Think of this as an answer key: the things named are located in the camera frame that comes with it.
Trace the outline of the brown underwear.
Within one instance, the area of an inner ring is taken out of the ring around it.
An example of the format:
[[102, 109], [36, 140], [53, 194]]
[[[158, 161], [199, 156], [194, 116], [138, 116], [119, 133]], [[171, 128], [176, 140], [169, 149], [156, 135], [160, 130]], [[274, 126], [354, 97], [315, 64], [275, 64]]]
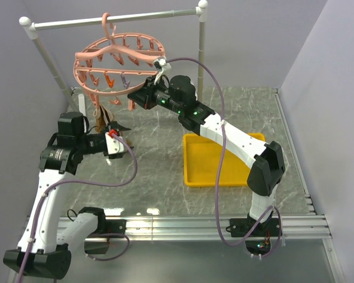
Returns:
[[[96, 132], [97, 133], [106, 133], [108, 132], [107, 125], [111, 121], [116, 121], [114, 114], [109, 111], [104, 106], [100, 106], [99, 109], [96, 109], [94, 112], [94, 117], [96, 118]], [[128, 131], [121, 133], [121, 137], [124, 138], [124, 142], [132, 149], [132, 142], [126, 137]]]

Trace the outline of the pink round clip hanger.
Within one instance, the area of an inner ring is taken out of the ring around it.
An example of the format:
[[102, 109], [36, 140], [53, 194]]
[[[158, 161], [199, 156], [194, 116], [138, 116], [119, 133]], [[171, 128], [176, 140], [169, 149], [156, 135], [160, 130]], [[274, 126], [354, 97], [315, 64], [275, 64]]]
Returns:
[[[100, 107], [100, 98], [107, 97], [111, 104], [120, 105], [120, 96], [139, 89], [143, 83], [130, 83], [125, 89], [120, 75], [127, 78], [156, 76], [153, 61], [165, 57], [160, 41], [150, 35], [137, 32], [117, 33], [116, 26], [107, 22], [109, 13], [101, 19], [104, 37], [75, 53], [74, 77], [88, 96], [95, 110]], [[113, 88], [107, 85], [104, 73], [115, 79]]]

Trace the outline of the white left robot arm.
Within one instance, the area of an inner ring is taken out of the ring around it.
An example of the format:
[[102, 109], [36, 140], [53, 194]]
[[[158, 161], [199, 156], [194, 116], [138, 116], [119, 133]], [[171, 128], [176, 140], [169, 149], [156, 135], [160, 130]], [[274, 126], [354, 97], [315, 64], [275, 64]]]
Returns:
[[117, 121], [96, 126], [92, 133], [88, 118], [81, 112], [63, 113], [58, 118], [57, 132], [40, 154], [38, 187], [35, 202], [24, 233], [15, 249], [7, 250], [3, 263], [17, 273], [17, 282], [25, 276], [63, 279], [70, 267], [71, 256], [89, 236], [129, 240], [126, 221], [107, 220], [104, 209], [84, 207], [68, 226], [58, 232], [67, 185], [84, 156], [102, 153], [109, 159], [132, 154], [123, 133], [127, 127]]

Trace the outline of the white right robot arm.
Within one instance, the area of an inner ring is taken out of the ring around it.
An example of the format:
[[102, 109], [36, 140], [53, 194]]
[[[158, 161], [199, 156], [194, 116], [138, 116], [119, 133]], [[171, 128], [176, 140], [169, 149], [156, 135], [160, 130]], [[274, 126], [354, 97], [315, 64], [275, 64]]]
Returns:
[[161, 106], [177, 113], [185, 129], [215, 142], [243, 161], [250, 169], [247, 185], [253, 192], [247, 216], [249, 231], [260, 236], [268, 230], [276, 188], [286, 169], [282, 148], [276, 141], [257, 140], [226, 122], [197, 99], [195, 86], [185, 75], [172, 77], [168, 84], [148, 77], [141, 88], [127, 97], [146, 110]]

